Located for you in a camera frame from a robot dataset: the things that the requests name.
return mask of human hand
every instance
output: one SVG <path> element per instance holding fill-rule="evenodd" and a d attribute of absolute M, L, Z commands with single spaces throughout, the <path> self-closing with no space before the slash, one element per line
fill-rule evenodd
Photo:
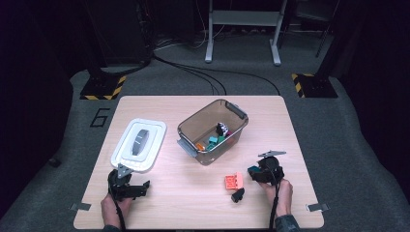
<path fill-rule="evenodd" d="M 124 198 L 123 201 L 117 201 L 118 207 L 120 207 L 123 217 L 126 218 L 129 211 L 132 198 Z M 113 225 L 121 229 L 120 218 L 117 214 L 117 208 L 111 195 L 108 193 L 101 202 L 102 204 L 102 220 L 104 225 Z"/>
<path fill-rule="evenodd" d="M 265 190 L 269 203 L 271 203 L 271 205 L 274 205 L 274 199 L 277 196 L 276 187 L 268 185 L 266 183 L 260 183 L 260 182 L 258 183 Z M 293 186 L 290 184 L 288 180 L 282 179 L 280 181 L 280 189 L 278 193 L 278 206 L 277 206 L 276 217 L 292 214 L 291 213 L 292 194 L 293 194 Z"/>

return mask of dark wall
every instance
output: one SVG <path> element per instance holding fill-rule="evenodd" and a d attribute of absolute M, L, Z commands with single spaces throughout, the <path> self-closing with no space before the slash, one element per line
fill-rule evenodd
<path fill-rule="evenodd" d="M 2 217 L 59 149 L 73 86 L 25 2 L 0 9 Z"/>
<path fill-rule="evenodd" d="M 350 69 L 340 81 L 367 142 L 410 202 L 410 3 L 367 2 Z"/>
<path fill-rule="evenodd" d="M 104 67 L 136 66 L 150 62 L 154 33 L 144 1 L 83 0 L 82 2 L 88 15 L 79 22 L 86 24 L 87 17 L 91 21 L 92 32 L 97 37 L 97 41 L 94 42 L 91 36 L 85 39 L 90 44 L 99 46 Z"/>
<path fill-rule="evenodd" d="M 82 48 L 77 42 L 79 37 L 74 31 L 74 27 L 78 27 L 75 25 L 77 21 L 82 23 L 81 31 L 91 42 L 91 49 L 103 67 L 101 50 L 96 43 L 97 38 L 82 0 L 24 0 L 24 2 L 69 78 L 86 69 L 80 59 Z"/>

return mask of cable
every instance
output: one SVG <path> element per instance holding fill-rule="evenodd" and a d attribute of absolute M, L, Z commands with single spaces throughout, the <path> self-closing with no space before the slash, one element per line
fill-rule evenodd
<path fill-rule="evenodd" d="M 195 67 L 195 66 L 188 66 L 188 65 L 181 65 L 181 64 L 177 64 L 178 66 L 181 67 L 186 67 L 186 68 L 190 68 L 190 69 L 198 69 L 198 70 L 204 70 L 204 71 L 211 71 L 211 72 L 221 72 L 221 73 L 235 73 L 235 74 L 243 74 L 243 75 L 250 75 L 253 77 L 257 77 L 260 79 L 263 79 L 265 81 L 267 81 L 268 83 L 270 83 L 272 86 L 274 86 L 274 88 L 277 90 L 278 92 L 278 96 L 280 96 L 280 90 L 278 89 L 277 85 L 275 85 L 272 81 L 270 81 L 269 79 L 259 76 L 259 75 L 255 75 L 255 74 L 251 74 L 251 73 L 246 73 L 246 72 L 233 72 L 233 71 L 221 71 L 221 70 L 213 70 L 213 69 L 205 69 L 205 68 L 199 68 L 199 67 Z"/>
<path fill-rule="evenodd" d="M 202 18 L 201 12 L 199 11 L 198 0 L 195 0 L 195 4 L 196 4 L 196 10 L 198 11 L 198 14 L 199 14 L 199 18 L 201 19 L 201 22 L 202 22 L 202 27 L 203 27 L 204 32 L 205 32 L 205 23 L 204 23 L 204 20 Z M 204 33 L 204 39 L 202 40 L 202 42 L 198 46 L 191 46 L 191 48 L 199 48 L 205 42 L 206 42 L 206 33 Z"/>
<path fill-rule="evenodd" d="M 229 3 L 229 11 L 232 10 L 232 0 Z M 220 28 L 220 30 L 217 32 L 217 34 L 213 37 L 213 39 L 223 30 L 223 28 L 225 27 L 225 25 L 223 24 L 222 27 Z"/>
<path fill-rule="evenodd" d="M 161 50 L 161 49 L 164 49 L 164 48 L 167 48 L 167 47 L 170 47 L 170 46 L 174 46 L 174 45 L 184 45 L 184 44 L 185 43 L 173 43 L 173 44 L 169 44 L 169 45 L 164 45 L 162 47 L 156 48 L 154 51 L 158 51 L 158 50 Z"/>
<path fill-rule="evenodd" d="M 275 214 L 277 213 L 280 183 L 277 182 L 277 178 L 275 177 L 275 174 L 272 171 L 271 167 L 269 167 L 269 170 L 271 171 L 272 177 L 274 178 L 275 189 L 276 189 L 276 194 L 275 194 L 275 198 L 274 198 L 274 205 L 272 206 L 271 217 L 269 219 L 269 231 L 274 231 L 274 218 L 275 218 Z"/>
<path fill-rule="evenodd" d="M 108 193 L 111 196 L 112 201 L 115 204 L 115 208 L 117 209 L 118 218 L 120 218 L 121 230 L 123 232 L 125 232 L 127 229 L 126 229 L 126 223 L 124 221 L 123 212 L 121 211 L 121 208 L 118 206 L 117 200 L 115 199 L 114 195 L 112 194 L 112 189 L 111 189 L 111 178 L 112 178 L 112 175 L 114 175 L 114 174 L 115 174 L 115 171 L 113 170 L 108 175 Z"/>
<path fill-rule="evenodd" d="M 149 64 L 149 63 L 147 62 L 147 63 L 142 64 L 140 67 L 136 67 L 136 68 L 133 68 L 133 69 L 130 69 L 130 70 L 121 71 L 121 72 L 104 72 L 104 73 L 106 73 L 106 74 L 108 74 L 108 75 L 127 75 L 127 74 L 135 73 L 135 72 L 137 72 L 137 71 L 140 71 L 140 70 L 144 69 L 145 67 L 148 66 L 148 64 Z"/>
<path fill-rule="evenodd" d="M 172 42 L 174 39 L 164 39 L 161 41 L 157 41 L 156 46 L 165 46 L 165 45 L 169 45 L 170 42 Z"/>
<path fill-rule="evenodd" d="M 200 76 L 200 75 L 197 74 L 197 73 L 206 75 L 206 76 L 208 76 L 209 78 L 215 80 L 215 81 L 222 87 L 222 89 L 223 89 L 223 91 L 224 91 L 224 94 L 227 95 L 227 94 L 226 94 L 226 89 L 225 89 L 225 87 L 223 86 L 223 84 L 220 83 L 220 81 L 218 81 L 218 80 L 215 79 L 214 77 L 212 77 L 212 76 L 210 76 L 210 75 L 208 75 L 208 74 L 206 74 L 206 73 L 204 73 L 204 72 L 200 72 L 200 71 L 197 71 L 197 70 L 193 70 L 192 68 L 186 67 L 186 66 L 181 65 L 181 64 L 177 64 L 177 63 L 165 61 L 165 60 L 163 60 L 162 58 L 156 56 L 155 54 L 153 55 L 153 58 L 156 59 L 156 60 L 158 60 L 158 61 L 160 61 L 160 62 L 163 62 L 163 63 L 165 63 L 165 64 L 167 64 L 167 65 L 170 65 L 170 66 L 173 66 L 173 67 L 175 67 L 175 68 L 181 69 L 181 70 L 183 70 L 183 71 L 186 71 L 186 72 L 188 72 L 188 73 L 194 74 L 194 75 L 196 75 L 196 76 L 198 76 L 198 77 L 200 77 L 200 78 L 206 80 L 208 83 L 211 84 L 211 86 L 212 86 L 213 88 L 215 88 L 215 90 L 217 90 L 217 92 L 218 92 L 218 94 L 219 94 L 220 92 L 219 92 L 218 89 L 211 83 L 211 81 L 209 81 L 208 79 L 206 79 L 206 78 L 203 77 L 203 76 Z"/>

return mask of container handle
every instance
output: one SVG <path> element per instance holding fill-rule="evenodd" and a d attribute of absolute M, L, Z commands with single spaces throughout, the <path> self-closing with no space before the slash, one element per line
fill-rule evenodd
<path fill-rule="evenodd" d="M 226 102 L 225 104 L 226 108 L 228 108 L 230 111 L 234 112 L 235 114 L 237 114 L 241 119 L 245 119 L 246 117 L 248 117 L 247 113 L 244 112 L 244 110 L 242 110 L 241 108 L 239 108 L 238 105 L 231 103 L 229 101 Z"/>
<path fill-rule="evenodd" d="M 191 147 L 191 145 L 183 138 L 181 138 L 180 140 L 177 140 L 177 143 L 188 153 L 188 155 L 190 155 L 191 157 L 195 158 L 197 156 L 197 153 L 195 150 L 193 150 L 193 148 Z"/>

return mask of black wire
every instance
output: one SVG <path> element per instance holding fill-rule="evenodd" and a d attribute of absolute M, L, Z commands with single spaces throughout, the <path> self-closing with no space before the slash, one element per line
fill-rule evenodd
<path fill-rule="evenodd" d="M 206 74 L 206 73 L 204 73 L 204 72 L 200 72 L 200 71 L 193 70 L 193 69 L 191 69 L 190 67 L 186 67 L 186 66 L 181 65 L 181 64 L 177 64 L 177 63 L 165 61 L 165 60 L 163 60 L 162 58 L 160 58 L 160 57 L 158 57 L 158 56 L 156 56 L 156 55 L 154 55 L 153 58 L 156 59 L 156 60 L 158 60 L 158 61 L 160 61 L 160 62 L 163 62 L 163 63 L 165 63 L 165 64 L 167 64 L 167 65 L 170 65 L 170 66 L 173 66 L 173 67 L 175 67 L 175 68 L 181 69 L 181 70 L 183 70 L 183 71 L 186 71 L 186 72 L 188 72 L 188 73 L 194 74 L 194 75 L 196 75 L 196 76 L 198 76 L 198 77 L 200 77 L 200 78 L 206 80 L 206 81 L 212 86 L 212 88 L 214 88 L 215 90 L 217 90 L 217 92 L 218 92 L 218 94 L 219 94 L 220 92 L 219 92 L 218 89 L 215 87 L 215 85 L 213 85 L 213 84 L 211 83 L 211 81 L 209 81 L 208 79 L 206 79 L 206 78 L 203 77 L 203 76 L 200 76 L 200 75 L 197 74 L 197 73 L 201 73 L 201 74 L 203 74 L 203 75 L 208 76 L 209 78 L 214 79 L 214 80 L 222 87 L 222 89 L 223 89 L 223 91 L 224 91 L 224 94 L 226 95 L 226 89 L 225 89 L 225 87 L 223 86 L 222 83 L 220 83 L 220 81 L 218 81 L 218 80 L 215 79 L 214 77 L 212 77 L 212 76 L 210 76 L 210 75 L 208 75 L 208 74 Z"/>
<path fill-rule="evenodd" d="M 148 63 L 145 63 L 145 64 L 142 64 L 140 67 L 136 67 L 136 68 L 121 71 L 121 72 L 104 72 L 104 73 L 106 73 L 108 75 L 115 75 L 115 76 L 117 76 L 117 75 L 127 75 L 127 74 L 131 74 L 131 73 L 135 73 L 137 71 L 140 71 L 140 70 L 144 69 L 147 66 L 148 66 Z"/>
<path fill-rule="evenodd" d="M 272 81 L 270 81 L 269 79 L 259 76 L 259 75 L 255 75 L 255 74 L 251 74 L 251 73 L 246 73 L 246 72 L 233 72 L 233 71 L 221 71 L 221 70 L 213 70 L 213 69 L 205 69 L 205 68 L 199 68 L 199 67 L 195 67 L 195 66 L 188 66 L 188 65 L 181 65 L 181 64 L 176 64 L 178 66 L 181 67 L 186 67 L 186 68 L 190 68 L 190 69 L 198 69 L 198 70 L 204 70 L 204 71 L 211 71 L 211 72 L 221 72 L 221 73 L 235 73 L 235 74 L 243 74 L 243 75 L 250 75 L 253 77 L 257 77 L 260 79 L 263 79 L 265 81 L 267 81 L 268 83 L 270 83 L 272 86 L 274 86 L 274 88 L 277 90 L 278 92 L 278 96 L 280 96 L 280 90 L 278 89 L 277 85 L 275 85 Z"/>
<path fill-rule="evenodd" d="M 155 48 L 163 48 L 166 47 L 168 45 L 171 45 L 172 43 L 177 43 L 175 42 L 176 40 L 174 38 L 171 39 L 160 39 L 158 41 L 156 41 L 156 45 Z"/>
<path fill-rule="evenodd" d="M 220 91 L 215 87 L 215 85 L 213 85 L 213 84 L 211 83 L 211 81 L 209 81 L 208 79 L 206 79 L 205 77 L 203 77 L 203 76 L 201 76 L 201 75 L 199 75 L 199 74 L 197 74 L 197 73 L 194 73 L 195 70 L 190 70 L 190 69 L 182 68 L 182 67 L 176 67 L 176 68 L 181 69 L 181 70 L 183 70 L 183 71 L 185 71 L 185 72 L 191 73 L 191 74 L 193 74 L 193 75 L 196 75 L 196 76 L 198 76 L 199 78 L 204 79 L 205 81 L 207 81 L 207 82 L 211 85 L 212 95 L 215 94 L 214 90 L 217 91 L 218 95 L 220 94 Z"/>
<path fill-rule="evenodd" d="M 211 81 L 209 81 L 208 79 L 206 79 L 205 77 L 203 77 L 203 76 L 200 76 L 200 75 L 198 75 L 198 74 L 196 74 L 196 73 L 193 73 L 191 70 L 189 70 L 189 69 L 186 69 L 186 68 L 181 68 L 181 67 L 177 67 L 177 66 L 175 66 L 175 65 L 173 65 L 172 63 L 170 63 L 170 62 L 167 62 L 167 61 L 164 61 L 164 60 L 160 60 L 161 62 L 164 62 L 165 64 L 167 64 L 167 65 L 170 65 L 170 66 L 173 66 L 173 67 L 175 67 L 175 68 L 177 68 L 177 69 L 181 69 L 181 70 L 183 70 L 183 71 L 185 71 L 185 72 L 188 72 L 188 73 L 191 73 L 191 74 L 193 74 L 193 75 L 196 75 L 196 76 L 198 76 L 199 78 L 201 78 L 201 79 L 204 79 L 205 81 L 207 81 L 210 85 L 211 85 L 211 89 L 212 89 L 212 94 L 214 95 L 214 89 L 215 90 L 217 90 L 217 92 L 218 92 L 218 95 L 220 94 L 220 92 L 218 91 L 218 89 L 215 87 L 215 85 L 213 85 L 212 83 L 211 83 Z"/>
<path fill-rule="evenodd" d="M 269 219 L 269 231 L 274 231 L 274 218 L 275 218 L 275 214 L 277 213 L 280 183 L 277 182 L 277 178 L 275 177 L 275 174 L 272 171 L 272 169 L 269 168 L 269 170 L 271 171 L 272 177 L 274 178 L 275 189 L 276 189 L 276 195 L 275 195 L 275 198 L 274 198 L 274 205 L 272 206 L 271 217 Z"/>
<path fill-rule="evenodd" d="M 112 178 L 112 175 L 114 175 L 114 174 L 115 174 L 115 170 L 111 171 L 111 173 L 109 173 L 109 175 L 108 175 L 108 193 L 111 196 L 112 201 L 115 204 L 115 208 L 117 209 L 117 215 L 118 215 L 118 218 L 120 218 L 121 230 L 123 232 L 125 232 L 126 231 L 126 223 L 124 221 L 123 212 L 121 211 L 121 208 L 118 206 L 117 200 L 115 199 L 114 195 L 112 194 L 112 189 L 111 189 L 111 178 Z"/>

